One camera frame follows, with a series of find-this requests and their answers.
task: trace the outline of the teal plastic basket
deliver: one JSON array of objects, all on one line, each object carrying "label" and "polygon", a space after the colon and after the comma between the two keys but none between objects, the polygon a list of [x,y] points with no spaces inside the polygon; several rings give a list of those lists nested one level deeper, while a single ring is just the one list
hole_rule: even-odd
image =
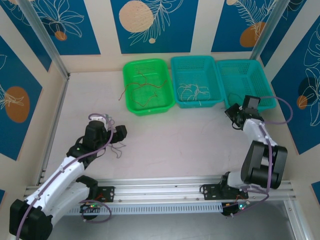
[{"label": "teal plastic basket", "polygon": [[[256,60],[222,60],[216,63],[224,87],[226,108],[243,104],[245,95],[255,97],[273,96],[272,90],[260,63]],[[262,99],[258,111],[276,107],[273,98]]]},{"label": "teal plastic basket", "polygon": [[173,92],[180,108],[206,108],[224,100],[223,86],[211,56],[171,59]]}]

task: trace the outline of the white floor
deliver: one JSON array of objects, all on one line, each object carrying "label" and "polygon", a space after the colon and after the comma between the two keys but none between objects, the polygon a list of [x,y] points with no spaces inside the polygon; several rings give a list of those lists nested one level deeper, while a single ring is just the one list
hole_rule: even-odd
[{"label": "white floor", "polygon": [[108,114],[125,125],[122,157],[108,149],[87,169],[95,179],[135,179],[220,175],[241,168],[250,143],[234,130],[225,104],[211,108],[177,105],[166,113],[136,116],[129,112],[121,71],[72,73],[47,165],[45,179],[83,136],[91,113]]}]

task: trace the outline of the white table surface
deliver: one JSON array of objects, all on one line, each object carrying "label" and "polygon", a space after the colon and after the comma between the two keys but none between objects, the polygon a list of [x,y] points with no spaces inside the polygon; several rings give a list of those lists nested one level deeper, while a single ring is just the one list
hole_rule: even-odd
[{"label": "white table surface", "polygon": [[250,143],[234,130],[224,102],[210,108],[178,105],[166,113],[136,116],[126,107],[121,71],[72,73],[57,126],[45,179],[83,136],[90,113],[108,114],[125,125],[122,157],[107,149],[86,169],[95,179],[136,179],[220,175],[240,169]]}]

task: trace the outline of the plastic basket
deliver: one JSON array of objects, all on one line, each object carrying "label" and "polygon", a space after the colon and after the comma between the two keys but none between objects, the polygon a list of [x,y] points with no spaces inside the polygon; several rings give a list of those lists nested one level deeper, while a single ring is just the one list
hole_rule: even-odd
[{"label": "plastic basket", "polygon": [[172,81],[162,59],[128,62],[123,67],[123,78],[125,102],[130,112],[138,116],[158,114],[175,105]]},{"label": "plastic basket", "polygon": [[[243,104],[245,95],[255,97],[273,96],[266,75],[256,60],[222,60],[216,63],[224,87],[226,108]],[[262,99],[258,110],[276,107],[276,100]]]},{"label": "plastic basket", "polygon": [[181,108],[212,107],[224,100],[223,87],[211,56],[171,59],[173,92]]}]

